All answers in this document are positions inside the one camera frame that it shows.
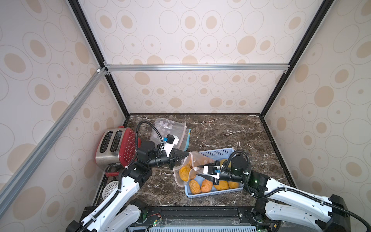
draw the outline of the metal bracket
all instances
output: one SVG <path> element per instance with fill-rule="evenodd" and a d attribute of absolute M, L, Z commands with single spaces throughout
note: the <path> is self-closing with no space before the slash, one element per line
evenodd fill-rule
<path fill-rule="evenodd" d="M 259 225 L 269 225 L 270 223 L 274 223 L 274 220 L 270 220 L 269 218 L 265 218 L 264 222 L 257 222 L 253 218 L 253 207 L 252 206 L 243 206 L 238 207 L 238 216 L 240 219 L 240 223 L 251 223 L 256 224 L 259 223 Z"/>
<path fill-rule="evenodd" d="M 111 64 L 107 63 L 106 61 L 103 61 L 103 64 L 104 64 L 105 67 L 110 67 L 111 66 Z"/>

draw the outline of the polka dot wallpaper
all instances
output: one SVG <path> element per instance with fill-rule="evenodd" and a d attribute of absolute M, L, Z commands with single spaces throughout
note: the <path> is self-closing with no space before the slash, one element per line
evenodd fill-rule
<path fill-rule="evenodd" d="M 282 70 L 113 72 L 131 113 L 260 113 Z"/>
<path fill-rule="evenodd" d="M 63 0 L 5 0 L 0 7 L 0 189 L 97 69 Z M 106 128 L 121 125 L 99 82 L 9 210 L 0 231 L 57 231 L 77 219 L 102 176 L 93 161 Z"/>
<path fill-rule="evenodd" d="M 285 63 L 322 0 L 80 0 L 111 64 Z"/>
<path fill-rule="evenodd" d="M 2 5 L 0 188 L 97 69 L 63 0 L 7 0 Z"/>
<path fill-rule="evenodd" d="M 58 231 L 79 220 L 103 175 L 94 160 L 103 132 L 123 122 L 109 86 L 101 80 L 1 218 L 0 232 Z M 17 154 L 34 147 L 15 148 L 1 170 L 16 171 Z"/>
<path fill-rule="evenodd" d="M 338 1 L 266 116 L 296 185 L 343 197 L 369 222 L 370 23 L 370 0 Z"/>

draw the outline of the marble countertop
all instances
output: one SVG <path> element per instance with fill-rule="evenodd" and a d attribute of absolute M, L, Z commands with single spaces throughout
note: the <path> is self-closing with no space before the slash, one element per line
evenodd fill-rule
<path fill-rule="evenodd" d="M 206 151 L 232 147 L 246 150 L 251 156 L 252 169 L 264 173 L 284 184 L 286 176 L 268 139 L 260 118 L 255 115 L 131 115 L 128 127 L 157 118 L 186 122 L 191 129 L 188 151 Z M 139 130 L 142 141 L 149 140 L 151 127 L 143 124 Z M 128 201 L 138 198 L 150 206 L 244 206 L 254 205 L 255 199 L 245 191 L 224 193 L 189 199 L 184 187 L 175 183 L 173 171 L 168 167 L 152 168 L 152 176 Z"/>

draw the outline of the aluminum rail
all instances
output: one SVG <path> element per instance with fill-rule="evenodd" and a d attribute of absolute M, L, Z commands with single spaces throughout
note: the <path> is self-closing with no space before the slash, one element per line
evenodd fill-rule
<path fill-rule="evenodd" d="M 109 72 L 125 71 L 211 71 L 211 70 L 287 70 L 287 63 L 186 64 L 186 65 L 107 65 Z"/>
<path fill-rule="evenodd" d="M 16 171 L 16 173 L 14 173 L 0 192 L 0 218 L 4 215 L 27 181 L 31 178 L 32 174 L 48 154 L 49 150 L 53 147 L 59 136 L 75 117 L 76 113 L 80 110 L 81 106 L 94 90 L 98 82 L 107 73 L 105 68 L 100 68 L 97 71 L 99 72 L 96 72 L 92 76 L 82 91 L 71 102 L 61 117 L 50 128 L 29 157 L 23 162 L 22 166 Z"/>

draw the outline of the plastic bag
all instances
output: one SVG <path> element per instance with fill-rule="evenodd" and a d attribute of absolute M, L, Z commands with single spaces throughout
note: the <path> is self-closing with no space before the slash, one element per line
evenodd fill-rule
<path fill-rule="evenodd" d="M 166 118 L 158 118 L 156 119 L 154 126 L 160 132 L 162 137 L 166 137 L 168 134 L 178 136 L 179 142 L 174 146 L 174 148 L 184 151 L 187 142 L 187 124 L 185 122 L 180 123 Z M 150 140 L 155 144 L 160 144 L 160 139 L 154 129 L 152 129 Z"/>
<path fill-rule="evenodd" d="M 201 171 L 195 171 L 195 170 L 191 169 L 191 171 L 188 174 L 188 181 L 183 181 L 180 178 L 179 170 L 182 167 L 184 167 L 185 165 L 189 164 L 190 161 L 191 161 L 192 167 L 197 167 L 197 166 L 200 166 L 200 165 L 205 165 L 207 163 L 213 163 L 214 162 L 213 159 L 201 155 L 198 151 L 191 151 L 191 152 L 189 152 L 189 156 L 187 156 L 186 158 L 184 158 L 183 163 L 181 165 L 177 166 L 177 167 L 174 167 L 174 169 L 173 169 L 173 171 L 174 171 L 174 177 L 175 177 L 175 182 L 180 187 L 184 187 L 189 180 L 194 179 L 196 177 L 196 174 L 198 174 L 198 173 L 199 174 L 202 174 Z"/>

